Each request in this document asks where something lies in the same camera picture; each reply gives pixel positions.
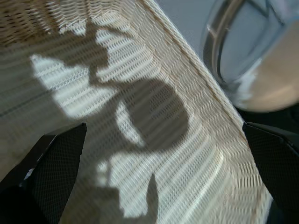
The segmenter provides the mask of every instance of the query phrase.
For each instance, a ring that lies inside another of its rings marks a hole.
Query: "black object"
[[[285,224],[283,211],[277,206],[275,201],[272,201],[268,220],[266,224]]]
[[[0,222],[57,224],[77,178],[86,124],[44,135],[0,183]]]
[[[299,134],[299,104],[273,112],[248,112],[236,108],[245,122],[278,127]]]
[[[269,218],[275,212],[282,214],[282,221],[273,223],[299,223],[299,135],[256,123],[245,123],[243,130],[262,181],[275,201]]]

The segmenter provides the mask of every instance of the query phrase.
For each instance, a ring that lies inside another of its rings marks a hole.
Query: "gray floor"
[[[156,0],[197,54],[199,54],[202,31],[216,1]]]

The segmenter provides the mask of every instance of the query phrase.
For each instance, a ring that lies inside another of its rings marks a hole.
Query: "wicker basket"
[[[242,120],[152,0],[1,0],[1,177],[87,121],[61,223],[263,223]]]

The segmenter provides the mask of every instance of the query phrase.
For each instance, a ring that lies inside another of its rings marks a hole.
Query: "clear glass cup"
[[[253,112],[299,102],[299,0],[219,0],[200,57],[232,103]]]

